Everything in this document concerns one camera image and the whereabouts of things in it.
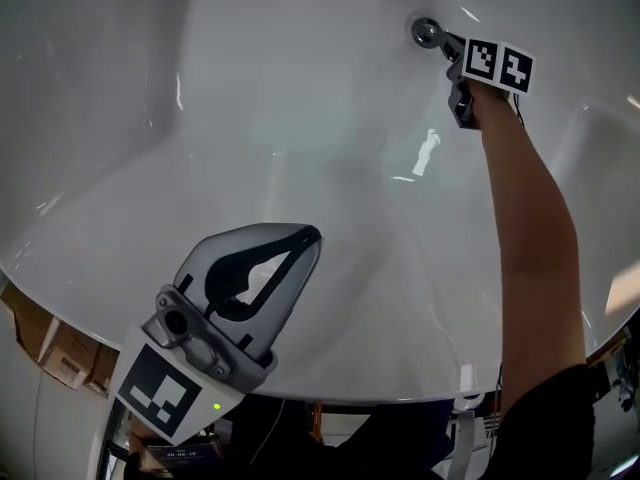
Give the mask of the person's right forearm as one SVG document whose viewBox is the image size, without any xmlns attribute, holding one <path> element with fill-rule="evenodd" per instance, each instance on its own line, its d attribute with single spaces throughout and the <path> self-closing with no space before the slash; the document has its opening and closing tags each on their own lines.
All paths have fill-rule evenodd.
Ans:
<svg viewBox="0 0 640 480">
<path fill-rule="evenodd" d="M 577 233 L 564 197 L 507 100 L 472 80 L 502 285 L 505 407 L 586 359 Z"/>
</svg>

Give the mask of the brown cardboard box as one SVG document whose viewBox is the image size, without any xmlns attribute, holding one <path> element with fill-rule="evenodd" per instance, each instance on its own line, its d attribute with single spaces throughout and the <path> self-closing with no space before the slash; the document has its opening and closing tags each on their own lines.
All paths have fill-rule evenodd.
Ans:
<svg viewBox="0 0 640 480">
<path fill-rule="evenodd" d="M 53 318 L 44 335 L 37 362 L 70 389 L 88 387 L 107 397 L 119 352 L 67 323 Z"/>
</svg>

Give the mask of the white bathtub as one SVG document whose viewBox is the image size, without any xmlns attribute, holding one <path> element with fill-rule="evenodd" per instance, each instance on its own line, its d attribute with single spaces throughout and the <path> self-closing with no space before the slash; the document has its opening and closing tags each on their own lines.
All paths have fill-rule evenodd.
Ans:
<svg viewBox="0 0 640 480">
<path fill-rule="evenodd" d="M 492 388 L 486 163 L 418 16 L 535 56 L 520 109 L 603 349 L 636 309 L 608 299 L 640 261 L 640 0 L 0 0 L 0 270 L 116 347 L 204 237 L 311 224 L 321 258 L 264 393 Z"/>
</svg>

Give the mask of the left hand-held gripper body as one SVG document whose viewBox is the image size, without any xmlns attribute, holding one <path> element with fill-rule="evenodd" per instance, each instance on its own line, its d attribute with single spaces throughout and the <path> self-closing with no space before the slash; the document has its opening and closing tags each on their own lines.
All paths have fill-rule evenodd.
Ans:
<svg viewBox="0 0 640 480">
<path fill-rule="evenodd" d="M 233 410 L 277 365 L 249 357 L 172 285 L 156 312 L 126 334 L 112 395 L 147 428 L 177 446 Z"/>
</svg>

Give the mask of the person's black shirt torso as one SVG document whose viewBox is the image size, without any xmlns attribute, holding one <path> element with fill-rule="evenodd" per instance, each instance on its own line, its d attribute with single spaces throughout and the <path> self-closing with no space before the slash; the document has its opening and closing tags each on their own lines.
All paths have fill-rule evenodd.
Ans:
<svg viewBox="0 0 640 480">
<path fill-rule="evenodd" d="M 172 480 L 441 480 L 434 467 L 453 449 L 450 400 L 379 405 L 345 442 L 310 434 L 305 403 L 249 395 L 230 414 L 223 459 L 172 468 Z M 595 416 L 589 370 L 571 367 L 502 415 L 479 480 L 586 480 Z"/>
</svg>

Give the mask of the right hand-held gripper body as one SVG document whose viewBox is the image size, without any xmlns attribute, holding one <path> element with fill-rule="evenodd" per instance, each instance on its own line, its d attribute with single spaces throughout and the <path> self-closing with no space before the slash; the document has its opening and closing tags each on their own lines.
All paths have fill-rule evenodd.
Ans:
<svg viewBox="0 0 640 480">
<path fill-rule="evenodd" d="M 468 81 L 476 80 L 497 88 L 507 97 L 512 96 L 516 114 L 524 123 L 519 100 L 532 89 L 536 58 L 504 42 L 466 39 L 464 56 L 446 72 L 452 84 L 448 98 L 449 108 L 461 129 L 478 130 L 473 112 L 473 96 Z"/>
</svg>

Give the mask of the chrome bathtub drain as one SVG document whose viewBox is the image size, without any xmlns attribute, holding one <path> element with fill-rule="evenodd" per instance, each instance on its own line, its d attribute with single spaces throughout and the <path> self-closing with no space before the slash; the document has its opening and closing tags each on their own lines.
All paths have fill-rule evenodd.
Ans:
<svg viewBox="0 0 640 480">
<path fill-rule="evenodd" d="M 418 17 L 410 26 L 410 34 L 414 42 L 424 49 L 435 49 L 441 46 L 443 30 L 439 23 L 429 17 Z"/>
</svg>

